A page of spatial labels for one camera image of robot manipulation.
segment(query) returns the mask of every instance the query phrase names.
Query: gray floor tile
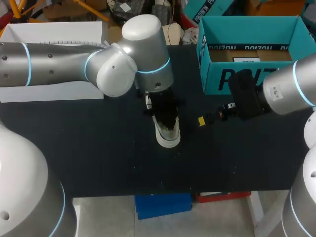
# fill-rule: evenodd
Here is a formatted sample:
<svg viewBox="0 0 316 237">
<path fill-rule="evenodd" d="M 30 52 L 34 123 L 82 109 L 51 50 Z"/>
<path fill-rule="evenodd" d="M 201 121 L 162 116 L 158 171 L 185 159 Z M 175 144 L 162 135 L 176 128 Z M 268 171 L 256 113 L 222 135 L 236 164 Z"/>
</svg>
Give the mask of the gray floor tile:
<svg viewBox="0 0 316 237">
<path fill-rule="evenodd" d="M 78 237 L 134 237 L 134 196 L 75 198 Z"/>
<path fill-rule="evenodd" d="M 135 237 L 254 237 L 246 199 L 197 203 L 189 212 L 135 218 Z"/>
<path fill-rule="evenodd" d="M 267 213 L 281 191 L 259 191 L 259 198 L 264 213 Z"/>
</svg>

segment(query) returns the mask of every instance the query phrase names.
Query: black table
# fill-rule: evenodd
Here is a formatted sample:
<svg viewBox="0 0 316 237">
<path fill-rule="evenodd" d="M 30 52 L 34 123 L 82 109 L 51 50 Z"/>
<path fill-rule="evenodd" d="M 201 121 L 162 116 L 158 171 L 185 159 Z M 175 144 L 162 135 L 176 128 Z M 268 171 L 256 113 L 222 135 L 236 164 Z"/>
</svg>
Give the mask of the black table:
<svg viewBox="0 0 316 237">
<path fill-rule="evenodd" d="M 311 111 L 198 127 L 232 101 L 203 94 L 194 46 L 169 47 L 181 142 L 161 147 L 145 102 L 120 98 L 0 104 L 6 126 L 35 143 L 72 197 L 289 189 L 308 151 Z"/>
</svg>

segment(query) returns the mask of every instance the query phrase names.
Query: white sneaker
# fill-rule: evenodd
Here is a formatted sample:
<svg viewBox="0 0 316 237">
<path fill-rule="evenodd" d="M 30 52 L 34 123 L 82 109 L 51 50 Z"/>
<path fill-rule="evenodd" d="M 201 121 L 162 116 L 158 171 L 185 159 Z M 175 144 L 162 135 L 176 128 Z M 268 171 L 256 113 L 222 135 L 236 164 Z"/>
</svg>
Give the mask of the white sneaker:
<svg viewBox="0 0 316 237">
<path fill-rule="evenodd" d="M 149 96 L 146 95 L 146 107 L 147 109 L 152 108 L 152 101 Z M 181 135 L 180 135 L 180 127 L 179 127 L 179 117 L 176 118 L 176 123 L 172 130 L 166 128 L 162 123 L 158 123 L 156 120 L 156 116 L 152 116 L 155 129 L 156 129 L 156 138 L 158 143 L 166 148 L 172 148 L 179 144 Z"/>
</svg>

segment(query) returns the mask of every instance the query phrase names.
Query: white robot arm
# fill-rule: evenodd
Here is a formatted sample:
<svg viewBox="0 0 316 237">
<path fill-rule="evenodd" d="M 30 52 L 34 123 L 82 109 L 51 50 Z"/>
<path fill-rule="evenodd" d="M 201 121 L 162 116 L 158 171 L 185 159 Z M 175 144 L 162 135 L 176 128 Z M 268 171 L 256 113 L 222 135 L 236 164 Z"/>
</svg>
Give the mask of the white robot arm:
<svg viewBox="0 0 316 237">
<path fill-rule="evenodd" d="M 232 116 L 246 120 L 270 111 L 286 115 L 314 109 L 315 65 L 316 54 L 313 54 L 269 74 L 260 86 L 255 85 L 250 70 L 241 70 L 229 79 L 234 103 L 223 105 L 205 117 L 214 123 L 216 119 L 227 120 Z M 310 150 L 284 204 L 281 217 L 284 237 L 316 236 L 316 112 L 306 122 L 304 138 Z"/>
<path fill-rule="evenodd" d="M 121 42 L 108 48 L 0 43 L 0 87 L 79 80 L 118 97 L 135 79 L 139 91 L 151 99 L 158 141 L 168 142 L 162 127 L 172 134 L 178 115 L 161 23 L 153 15 L 140 15 L 126 22 L 122 35 Z M 0 125 L 0 237 L 74 237 L 76 226 L 74 208 L 41 151 Z"/>
</svg>

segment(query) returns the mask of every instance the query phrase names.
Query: teal cardboard box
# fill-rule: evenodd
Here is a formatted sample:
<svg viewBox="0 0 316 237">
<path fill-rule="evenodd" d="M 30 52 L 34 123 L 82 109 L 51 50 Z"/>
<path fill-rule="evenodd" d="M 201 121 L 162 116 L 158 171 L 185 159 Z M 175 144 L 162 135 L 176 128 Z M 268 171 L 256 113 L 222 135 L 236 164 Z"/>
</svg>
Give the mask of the teal cardboard box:
<svg viewBox="0 0 316 237">
<path fill-rule="evenodd" d="M 234 0 L 190 0 L 184 8 L 184 13 L 196 24 L 202 16 L 221 16 Z"/>
<path fill-rule="evenodd" d="M 210 49 L 285 50 L 292 61 L 212 62 Z M 259 85 L 267 74 L 313 53 L 316 53 L 316 44 L 298 16 L 204 16 L 199 23 L 197 56 L 207 95 L 230 94 L 228 78 L 242 69 L 252 70 Z"/>
</svg>

